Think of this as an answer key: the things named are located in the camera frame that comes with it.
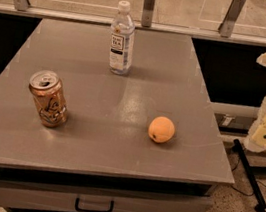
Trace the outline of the orange fruit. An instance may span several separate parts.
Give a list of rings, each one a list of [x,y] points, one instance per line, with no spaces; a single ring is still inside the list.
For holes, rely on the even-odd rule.
[[[175,131],[174,123],[170,119],[165,116],[156,117],[149,125],[148,136],[157,144],[165,143],[174,137]]]

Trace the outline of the clear plastic tea bottle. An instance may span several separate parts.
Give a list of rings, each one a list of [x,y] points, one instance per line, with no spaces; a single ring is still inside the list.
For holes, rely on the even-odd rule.
[[[109,66],[114,74],[127,74],[131,67],[135,23],[130,6],[127,0],[119,1],[117,15],[111,23]]]

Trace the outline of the grey cabinet with drawers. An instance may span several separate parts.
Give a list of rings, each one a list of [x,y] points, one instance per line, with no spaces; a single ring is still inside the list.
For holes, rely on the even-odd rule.
[[[74,201],[114,201],[112,212],[205,212],[233,183],[188,36],[138,31],[131,71],[109,69],[105,26],[43,20],[0,75],[0,207],[77,212]],[[30,77],[56,73],[67,121],[40,121]],[[165,116],[174,137],[157,144]]]

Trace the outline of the black floor stand bar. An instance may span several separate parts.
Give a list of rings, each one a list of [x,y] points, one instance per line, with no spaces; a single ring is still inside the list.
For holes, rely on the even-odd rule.
[[[257,184],[256,178],[255,178],[254,173],[251,169],[251,165],[248,163],[248,160],[247,160],[247,157],[246,157],[245,152],[243,150],[243,147],[242,147],[242,145],[238,139],[235,139],[233,143],[234,143],[234,147],[232,147],[232,149],[238,153],[240,161],[243,164],[243,168],[245,169],[246,176],[248,177],[251,188],[253,190],[253,194],[255,195],[256,201],[258,202],[258,204],[256,204],[256,206],[255,206],[255,211],[256,212],[265,212],[266,211],[266,202],[264,200],[264,197],[262,196],[259,185]]]

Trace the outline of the orange soda can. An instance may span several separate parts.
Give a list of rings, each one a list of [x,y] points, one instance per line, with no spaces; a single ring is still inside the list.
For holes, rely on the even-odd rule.
[[[44,126],[57,127],[67,121],[67,106],[63,83],[53,71],[41,70],[30,77],[29,91],[40,121]]]

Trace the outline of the middle metal railing bracket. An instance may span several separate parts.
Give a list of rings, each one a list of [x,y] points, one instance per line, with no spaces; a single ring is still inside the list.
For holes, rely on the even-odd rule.
[[[144,0],[143,1],[143,13],[142,13],[142,19],[141,19],[141,25],[143,27],[150,28],[152,26],[155,2],[156,0]]]

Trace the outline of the right metal railing bracket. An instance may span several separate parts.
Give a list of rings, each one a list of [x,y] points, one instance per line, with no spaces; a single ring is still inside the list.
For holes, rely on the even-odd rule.
[[[218,28],[221,37],[229,38],[231,36],[235,23],[238,20],[238,16],[244,7],[244,3],[246,3],[246,0],[232,0],[227,10],[227,14],[225,14],[225,18]]]

